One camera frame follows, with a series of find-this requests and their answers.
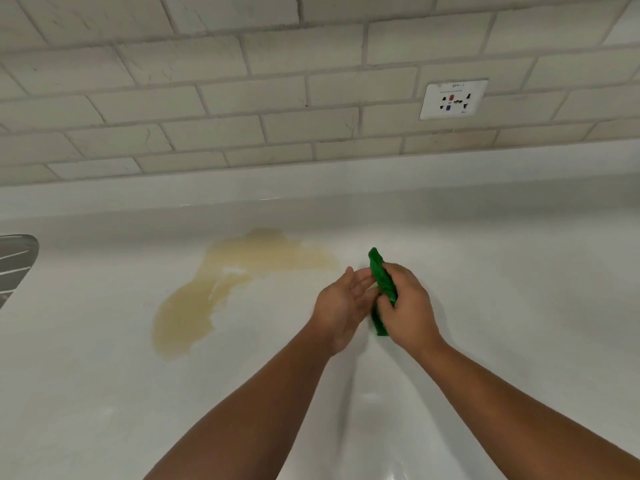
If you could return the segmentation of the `person's left hand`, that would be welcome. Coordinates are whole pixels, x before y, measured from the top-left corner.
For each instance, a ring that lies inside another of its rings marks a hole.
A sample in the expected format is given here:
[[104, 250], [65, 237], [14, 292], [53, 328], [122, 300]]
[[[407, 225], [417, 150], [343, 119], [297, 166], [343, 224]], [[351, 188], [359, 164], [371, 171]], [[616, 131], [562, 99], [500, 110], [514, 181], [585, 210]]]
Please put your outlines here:
[[343, 273], [319, 293], [309, 323], [333, 356], [349, 345], [360, 323], [367, 316], [350, 314], [346, 304]]

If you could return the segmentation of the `person's right hand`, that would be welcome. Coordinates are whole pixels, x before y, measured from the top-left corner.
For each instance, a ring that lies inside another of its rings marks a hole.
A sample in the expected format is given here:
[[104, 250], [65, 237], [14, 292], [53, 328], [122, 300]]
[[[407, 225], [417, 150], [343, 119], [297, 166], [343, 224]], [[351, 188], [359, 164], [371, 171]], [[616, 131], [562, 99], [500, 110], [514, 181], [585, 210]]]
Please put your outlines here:
[[386, 328], [389, 337], [414, 360], [428, 360], [447, 347], [436, 324], [428, 291], [411, 270], [384, 263], [396, 286], [397, 325]]

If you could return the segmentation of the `green cleaning cloth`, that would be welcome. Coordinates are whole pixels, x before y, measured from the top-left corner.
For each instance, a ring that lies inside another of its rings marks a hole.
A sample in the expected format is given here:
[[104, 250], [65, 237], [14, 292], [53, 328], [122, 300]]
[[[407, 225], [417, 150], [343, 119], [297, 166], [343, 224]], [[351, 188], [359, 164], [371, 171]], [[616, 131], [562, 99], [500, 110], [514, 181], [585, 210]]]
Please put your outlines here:
[[[396, 306], [398, 293], [396, 286], [393, 282], [391, 275], [387, 272], [384, 267], [383, 258], [380, 255], [380, 252], [377, 248], [373, 247], [368, 252], [370, 268], [372, 272], [372, 276], [374, 277], [377, 287], [382, 295], [386, 296], [391, 304], [391, 306]], [[387, 329], [380, 318], [379, 309], [377, 303], [373, 305], [371, 312], [371, 319], [374, 325], [374, 329], [376, 331], [377, 336], [379, 337], [387, 337], [388, 332]]]

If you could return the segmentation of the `person's right forearm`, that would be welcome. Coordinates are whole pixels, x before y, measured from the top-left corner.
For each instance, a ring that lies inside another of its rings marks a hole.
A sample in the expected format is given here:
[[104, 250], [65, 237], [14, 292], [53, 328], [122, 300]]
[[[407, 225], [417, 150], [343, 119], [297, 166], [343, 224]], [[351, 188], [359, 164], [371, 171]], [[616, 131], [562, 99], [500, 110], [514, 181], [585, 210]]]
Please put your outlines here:
[[640, 459], [443, 340], [412, 351], [507, 480], [640, 480]]

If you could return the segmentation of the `person's left forearm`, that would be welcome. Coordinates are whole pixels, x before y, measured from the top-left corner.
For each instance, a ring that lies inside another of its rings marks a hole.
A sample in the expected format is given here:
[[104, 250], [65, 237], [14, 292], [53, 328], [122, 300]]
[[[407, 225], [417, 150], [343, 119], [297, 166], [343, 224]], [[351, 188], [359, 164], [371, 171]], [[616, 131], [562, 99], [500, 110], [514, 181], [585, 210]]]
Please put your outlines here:
[[334, 355], [311, 316], [265, 366], [201, 418], [143, 480], [276, 480]]

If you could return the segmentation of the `brown liquid spill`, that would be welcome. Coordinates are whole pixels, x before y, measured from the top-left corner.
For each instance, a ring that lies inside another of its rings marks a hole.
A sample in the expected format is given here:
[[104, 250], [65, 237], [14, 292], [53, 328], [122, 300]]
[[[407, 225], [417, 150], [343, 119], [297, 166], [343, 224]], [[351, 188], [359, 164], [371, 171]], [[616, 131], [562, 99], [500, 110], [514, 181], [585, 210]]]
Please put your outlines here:
[[231, 293], [277, 272], [338, 268], [328, 250], [284, 235], [273, 228], [214, 243], [194, 277], [165, 298], [154, 316], [151, 340], [156, 355], [174, 360], [213, 331], [211, 316], [226, 306]]

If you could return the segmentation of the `white wall power socket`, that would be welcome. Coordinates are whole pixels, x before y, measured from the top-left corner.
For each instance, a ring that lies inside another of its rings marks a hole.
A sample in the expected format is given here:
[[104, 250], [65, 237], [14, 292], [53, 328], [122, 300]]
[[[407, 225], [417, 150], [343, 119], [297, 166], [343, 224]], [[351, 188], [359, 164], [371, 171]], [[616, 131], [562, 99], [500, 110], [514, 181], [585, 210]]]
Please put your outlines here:
[[475, 114], [488, 83], [488, 79], [481, 79], [428, 84], [419, 119], [460, 118]]

